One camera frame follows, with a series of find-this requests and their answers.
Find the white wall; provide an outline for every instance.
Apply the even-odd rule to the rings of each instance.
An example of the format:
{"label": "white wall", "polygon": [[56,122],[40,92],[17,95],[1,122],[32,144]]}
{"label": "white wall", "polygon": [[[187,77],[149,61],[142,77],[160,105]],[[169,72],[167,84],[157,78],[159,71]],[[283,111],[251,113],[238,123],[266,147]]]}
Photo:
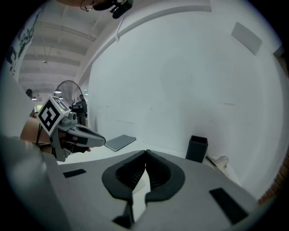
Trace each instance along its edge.
{"label": "white wall", "polygon": [[[110,45],[92,66],[89,126],[183,152],[192,134],[207,137],[208,154],[228,156],[258,198],[288,144],[288,86],[271,55],[280,41],[246,7],[234,18],[238,4],[163,16]],[[257,56],[230,36],[237,20],[263,40]]]}
{"label": "white wall", "polygon": [[79,87],[80,87],[80,89],[81,89],[81,91],[82,91],[82,94],[83,94],[85,100],[86,100],[86,103],[88,103],[88,101],[89,101],[89,96],[86,95],[86,94],[89,93],[89,78],[87,78],[87,79],[85,80],[85,82],[84,82],[83,84],[81,84]]}

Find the brick wall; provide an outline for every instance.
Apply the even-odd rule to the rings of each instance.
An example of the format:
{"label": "brick wall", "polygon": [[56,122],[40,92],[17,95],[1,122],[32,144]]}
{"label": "brick wall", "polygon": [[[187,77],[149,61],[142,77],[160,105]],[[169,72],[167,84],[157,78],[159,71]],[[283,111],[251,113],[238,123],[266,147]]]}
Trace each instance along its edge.
{"label": "brick wall", "polygon": [[[287,77],[289,77],[285,53],[283,53],[279,57],[276,57],[276,59],[279,61]],[[288,181],[289,181],[289,147],[285,159],[283,161],[283,164],[281,165],[279,172],[274,179],[273,184],[267,190],[267,192],[258,200],[258,203],[263,204],[270,198],[278,196],[282,188],[285,186],[285,183]]]}
{"label": "brick wall", "polygon": [[274,179],[273,184],[267,190],[267,192],[258,200],[259,204],[265,203],[268,199],[278,196],[280,191],[285,185],[285,182],[288,182],[289,179],[289,151],[286,154],[286,157],[279,169],[279,173]]}

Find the gray tablet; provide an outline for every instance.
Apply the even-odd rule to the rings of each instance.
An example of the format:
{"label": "gray tablet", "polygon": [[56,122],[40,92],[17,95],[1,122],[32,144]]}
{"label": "gray tablet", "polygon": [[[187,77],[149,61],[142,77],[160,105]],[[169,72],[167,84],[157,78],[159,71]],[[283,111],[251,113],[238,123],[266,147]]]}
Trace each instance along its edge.
{"label": "gray tablet", "polygon": [[105,143],[105,146],[107,146],[109,149],[113,150],[114,152],[122,149],[126,145],[134,142],[136,140],[135,137],[131,137],[128,135],[121,135],[119,137],[116,137],[114,139],[108,140]]}

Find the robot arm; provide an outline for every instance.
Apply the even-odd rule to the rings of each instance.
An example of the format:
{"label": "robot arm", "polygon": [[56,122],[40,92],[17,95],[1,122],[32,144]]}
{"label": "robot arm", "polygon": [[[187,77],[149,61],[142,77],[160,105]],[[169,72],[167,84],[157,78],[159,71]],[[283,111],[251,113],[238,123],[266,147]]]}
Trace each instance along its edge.
{"label": "robot arm", "polygon": [[[52,154],[57,161],[65,162],[72,153],[84,153],[89,147],[100,147],[106,142],[102,135],[78,124],[76,113],[58,97],[48,97],[37,119],[49,135]],[[65,133],[65,138],[61,139],[59,133]]]}

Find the black box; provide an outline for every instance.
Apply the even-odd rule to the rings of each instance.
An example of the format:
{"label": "black box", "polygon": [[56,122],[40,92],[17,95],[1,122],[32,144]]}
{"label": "black box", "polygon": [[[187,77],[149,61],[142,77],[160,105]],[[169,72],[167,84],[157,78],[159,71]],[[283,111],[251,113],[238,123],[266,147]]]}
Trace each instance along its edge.
{"label": "black box", "polygon": [[203,159],[205,158],[207,148],[207,138],[192,135],[189,142],[188,151],[186,153],[186,159],[202,163]]}

